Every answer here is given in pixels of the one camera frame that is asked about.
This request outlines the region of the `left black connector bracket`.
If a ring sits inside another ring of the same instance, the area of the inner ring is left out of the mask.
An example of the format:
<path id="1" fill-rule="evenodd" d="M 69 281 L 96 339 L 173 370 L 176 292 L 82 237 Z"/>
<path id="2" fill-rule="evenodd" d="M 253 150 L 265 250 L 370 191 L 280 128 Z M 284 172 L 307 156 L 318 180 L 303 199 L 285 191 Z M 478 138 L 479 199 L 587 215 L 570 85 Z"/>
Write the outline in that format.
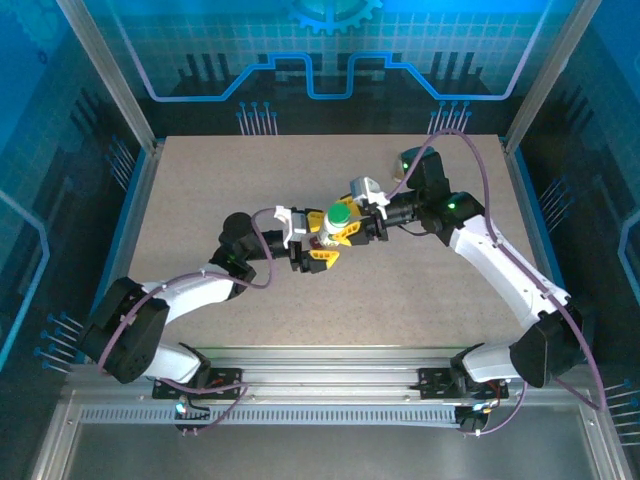
<path id="1" fill-rule="evenodd" d="M 193 426 L 193 422 L 209 420 L 211 410 L 209 407 L 196 405 L 187 395 L 179 397 L 174 408 L 175 427 L 183 437 L 196 435 L 198 425 Z"/>

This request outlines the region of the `left aluminium frame post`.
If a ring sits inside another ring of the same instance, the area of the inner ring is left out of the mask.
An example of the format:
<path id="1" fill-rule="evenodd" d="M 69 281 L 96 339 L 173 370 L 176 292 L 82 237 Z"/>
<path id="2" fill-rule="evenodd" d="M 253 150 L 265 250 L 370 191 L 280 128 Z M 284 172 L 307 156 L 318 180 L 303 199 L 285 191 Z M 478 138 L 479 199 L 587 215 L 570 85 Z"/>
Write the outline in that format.
<path id="1" fill-rule="evenodd" d="M 156 136 L 83 0 L 56 0 L 142 150 L 154 156 Z"/>

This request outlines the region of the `right aluminium frame post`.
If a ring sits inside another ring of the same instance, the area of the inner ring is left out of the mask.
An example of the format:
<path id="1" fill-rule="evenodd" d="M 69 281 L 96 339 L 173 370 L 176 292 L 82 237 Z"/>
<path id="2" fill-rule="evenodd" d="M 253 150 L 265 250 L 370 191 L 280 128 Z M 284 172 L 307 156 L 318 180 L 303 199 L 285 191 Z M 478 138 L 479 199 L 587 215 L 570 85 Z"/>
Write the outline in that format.
<path id="1" fill-rule="evenodd" d="M 508 157 L 515 155 L 601 3 L 602 0 L 576 0 L 507 131 L 504 153 Z"/>

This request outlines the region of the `black connector bracket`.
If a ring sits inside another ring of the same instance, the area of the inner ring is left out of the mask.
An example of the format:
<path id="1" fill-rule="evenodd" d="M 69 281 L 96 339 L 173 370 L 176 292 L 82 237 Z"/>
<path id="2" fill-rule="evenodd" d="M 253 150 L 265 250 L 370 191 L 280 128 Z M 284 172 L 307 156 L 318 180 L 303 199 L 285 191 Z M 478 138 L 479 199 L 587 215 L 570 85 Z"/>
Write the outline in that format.
<path id="1" fill-rule="evenodd" d="M 493 407 L 484 404 L 456 407 L 454 414 L 458 430 L 476 437 L 487 433 L 489 419 L 493 410 Z"/>
<path id="2" fill-rule="evenodd" d="M 198 425 L 193 426 L 193 422 L 209 420 L 211 410 L 209 407 L 196 405 L 187 395 L 179 397 L 174 408 L 175 427 L 183 437 L 196 435 Z"/>

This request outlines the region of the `right black connector bracket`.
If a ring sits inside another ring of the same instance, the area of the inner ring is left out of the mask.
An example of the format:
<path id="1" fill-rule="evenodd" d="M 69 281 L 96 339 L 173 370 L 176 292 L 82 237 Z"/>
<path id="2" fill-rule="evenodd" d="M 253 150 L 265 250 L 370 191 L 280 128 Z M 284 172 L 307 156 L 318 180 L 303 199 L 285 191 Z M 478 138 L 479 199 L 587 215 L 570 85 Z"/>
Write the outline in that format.
<path id="1" fill-rule="evenodd" d="M 484 404 L 456 407 L 454 414 L 458 430 L 476 437 L 487 433 L 489 419 L 493 410 L 493 407 Z"/>

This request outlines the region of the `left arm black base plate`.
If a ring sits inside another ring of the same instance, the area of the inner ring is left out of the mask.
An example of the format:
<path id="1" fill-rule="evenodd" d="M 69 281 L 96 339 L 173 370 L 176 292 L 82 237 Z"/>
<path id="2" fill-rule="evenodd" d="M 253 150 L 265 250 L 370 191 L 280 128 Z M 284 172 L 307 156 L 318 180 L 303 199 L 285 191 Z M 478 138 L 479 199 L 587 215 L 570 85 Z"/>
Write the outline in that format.
<path id="1" fill-rule="evenodd" d="M 166 382 L 156 380 L 152 389 L 155 400 L 178 400 L 186 396 L 191 400 L 235 400 L 239 397 L 243 386 L 243 370 L 240 368 L 207 367 L 184 385 L 194 390 L 209 390 L 209 393 L 193 393 L 175 388 Z"/>

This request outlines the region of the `white pill bottle green cap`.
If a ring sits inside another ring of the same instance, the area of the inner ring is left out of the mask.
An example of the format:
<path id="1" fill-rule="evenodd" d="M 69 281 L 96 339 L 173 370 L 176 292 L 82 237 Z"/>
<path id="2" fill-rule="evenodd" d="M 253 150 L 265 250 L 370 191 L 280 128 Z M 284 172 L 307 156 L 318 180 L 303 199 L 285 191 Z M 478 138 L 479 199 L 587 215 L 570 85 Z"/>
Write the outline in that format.
<path id="1" fill-rule="evenodd" d="M 324 247 L 338 245 L 336 236 L 348 225 L 351 218 L 349 207 L 344 203 L 334 203 L 325 213 L 317 234 L 319 243 Z"/>

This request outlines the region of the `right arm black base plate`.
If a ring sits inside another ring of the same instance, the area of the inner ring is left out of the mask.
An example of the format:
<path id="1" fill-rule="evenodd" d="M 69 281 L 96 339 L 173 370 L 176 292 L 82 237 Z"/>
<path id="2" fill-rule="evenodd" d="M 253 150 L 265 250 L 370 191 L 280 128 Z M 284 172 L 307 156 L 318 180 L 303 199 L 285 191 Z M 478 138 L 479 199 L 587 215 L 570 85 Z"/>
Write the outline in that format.
<path id="1" fill-rule="evenodd" d="M 478 383 L 453 368 L 420 368 L 417 371 L 417 384 L 412 389 L 420 393 L 422 400 L 498 400 L 510 396 L 506 383 L 501 384 L 497 380 Z"/>

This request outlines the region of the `aluminium frame post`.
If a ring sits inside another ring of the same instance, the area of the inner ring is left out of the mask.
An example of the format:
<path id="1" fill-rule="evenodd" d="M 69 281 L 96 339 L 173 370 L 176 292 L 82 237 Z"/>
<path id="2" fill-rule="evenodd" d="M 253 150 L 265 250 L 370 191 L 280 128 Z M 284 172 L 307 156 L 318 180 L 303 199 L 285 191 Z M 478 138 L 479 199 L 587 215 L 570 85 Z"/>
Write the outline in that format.
<path id="1" fill-rule="evenodd" d="M 601 3 L 602 0 L 576 0 L 507 131 L 504 153 L 508 157 L 515 155 Z"/>
<path id="2" fill-rule="evenodd" d="M 142 150 L 154 156 L 156 136 L 83 0 L 56 0 Z"/>

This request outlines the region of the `left table side rail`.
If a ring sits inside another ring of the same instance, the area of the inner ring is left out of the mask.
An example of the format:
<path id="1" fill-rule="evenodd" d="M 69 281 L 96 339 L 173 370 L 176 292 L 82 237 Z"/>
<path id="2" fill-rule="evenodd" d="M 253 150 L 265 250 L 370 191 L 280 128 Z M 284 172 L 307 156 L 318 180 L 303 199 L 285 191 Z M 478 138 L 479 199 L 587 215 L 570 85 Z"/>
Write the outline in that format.
<path id="1" fill-rule="evenodd" d="M 90 308 L 91 313 L 98 307 L 109 286 L 116 279 L 129 273 L 163 146 L 164 142 L 161 141 L 154 154 L 147 154 L 141 150 L 136 160 L 103 273 Z"/>

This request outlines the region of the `long aluminium mounting rail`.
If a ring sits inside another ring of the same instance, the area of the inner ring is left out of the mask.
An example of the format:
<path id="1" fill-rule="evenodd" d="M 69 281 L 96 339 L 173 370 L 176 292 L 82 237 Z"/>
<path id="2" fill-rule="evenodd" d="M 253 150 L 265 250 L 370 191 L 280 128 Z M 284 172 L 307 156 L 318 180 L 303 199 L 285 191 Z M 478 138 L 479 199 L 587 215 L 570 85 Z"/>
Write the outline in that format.
<path id="1" fill-rule="evenodd" d="M 247 404 L 259 405 L 400 405 L 435 404 L 421 400 L 412 389 L 420 368 L 450 367 L 450 358 L 463 347 L 420 348 L 399 346 L 236 346 L 200 349 L 214 368 L 240 368 L 249 384 Z M 123 385 L 100 373 L 94 364 L 73 367 L 64 395 L 78 402 L 151 404 L 153 383 L 143 375 Z M 561 380 L 593 403 L 599 401 L 590 368 L 581 364 Z M 579 399 L 558 381 L 536 389 L 528 387 L 526 400 L 578 403 Z"/>

